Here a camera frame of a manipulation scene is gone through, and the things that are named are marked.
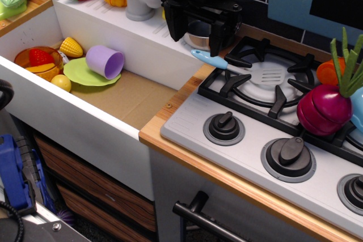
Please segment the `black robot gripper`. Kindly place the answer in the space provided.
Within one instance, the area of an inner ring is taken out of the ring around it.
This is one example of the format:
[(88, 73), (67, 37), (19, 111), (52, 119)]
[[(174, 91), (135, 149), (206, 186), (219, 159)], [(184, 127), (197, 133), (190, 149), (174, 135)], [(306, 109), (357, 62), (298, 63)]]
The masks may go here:
[(234, 42), (241, 24), (242, 8), (233, 0), (162, 0), (162, 6), (174, 41), (185, 35), (191, 19), (211, 25), (209, 47), (212, 57)]

